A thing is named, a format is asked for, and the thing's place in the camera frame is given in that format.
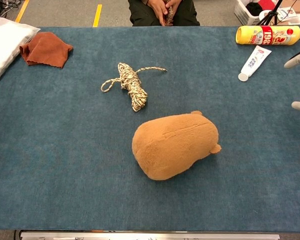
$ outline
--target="hand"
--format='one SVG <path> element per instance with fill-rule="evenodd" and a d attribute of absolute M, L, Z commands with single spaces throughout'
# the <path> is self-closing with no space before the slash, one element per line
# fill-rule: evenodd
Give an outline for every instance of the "hand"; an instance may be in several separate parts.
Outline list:
<path fill-rule="evenodd" d="M 165 8 L 169 9 L 172 7 L 172 14 L 175 15 L 181 1 L 182 0 L 171 0 L 165 5 Z"/>
<path fill-rule="evenodd" d="M 147 5 L 153 9 L 155 16 L 159 19 L 160 24 L 165 26 L 164 15 L 168 14 L 164 0 L 149 0 Z"/>

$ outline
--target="yellow spray bottle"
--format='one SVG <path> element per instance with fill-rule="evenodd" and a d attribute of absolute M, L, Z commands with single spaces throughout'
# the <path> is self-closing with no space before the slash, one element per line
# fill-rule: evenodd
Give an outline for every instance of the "yellow spray bottle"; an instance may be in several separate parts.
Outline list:
<path fill-rule="evenodd" d="M 237 44 L 292 45 L 300 40 L 299 26 L 241 26 L 236 31 Z"/>

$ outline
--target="brown cloth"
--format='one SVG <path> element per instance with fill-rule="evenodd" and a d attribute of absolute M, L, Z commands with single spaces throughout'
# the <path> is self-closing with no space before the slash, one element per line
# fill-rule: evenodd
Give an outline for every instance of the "brown cloth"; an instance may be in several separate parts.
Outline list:
<path fill-rule="evenodd" d="M 58 68 L 64 67 L 68 52 L 74 49 L 52 32 L 39 32 L 30 42 L 19 48 L 22 58 L 29 66 L 46 64 Z"/>

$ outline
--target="toothpaste tube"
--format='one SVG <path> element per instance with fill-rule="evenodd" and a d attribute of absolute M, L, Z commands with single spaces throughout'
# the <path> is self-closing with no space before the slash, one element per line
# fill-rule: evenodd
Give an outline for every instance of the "toothpaste tube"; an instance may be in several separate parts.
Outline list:
<path fill-rule="evenodd" d="M 245 82 L 249 77 L 260 67 L 266 57 L 271 53 L 270 50 L 265 49 L 259 45 L 255 46 L 249 59 L 245 62 L 241 73 L 238 75 L 240 81 Z"/>

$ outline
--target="gray floor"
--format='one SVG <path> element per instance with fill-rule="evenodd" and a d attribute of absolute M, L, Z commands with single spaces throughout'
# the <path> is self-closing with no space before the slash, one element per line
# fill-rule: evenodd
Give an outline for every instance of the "gray floor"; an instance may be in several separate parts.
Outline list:
<path fill-rule="evenodd" d="M 194 0 L 194 4 L 202 26 L 241 25 L 234 15 L 236 0 Z M 98 5 L 102 5 L 99 27 L 131 26 L 127 0 L 29 0 L 20 23 L 35 27 L 92 27 Z M 14 21 L 19 10 L 10 11 L 7 18 Z M 300 234 L 296 233 L 280 234 L 280 237 L 300 240 Z M 0 240 L 13 238 L 13 230 L 0 230 Z"/>

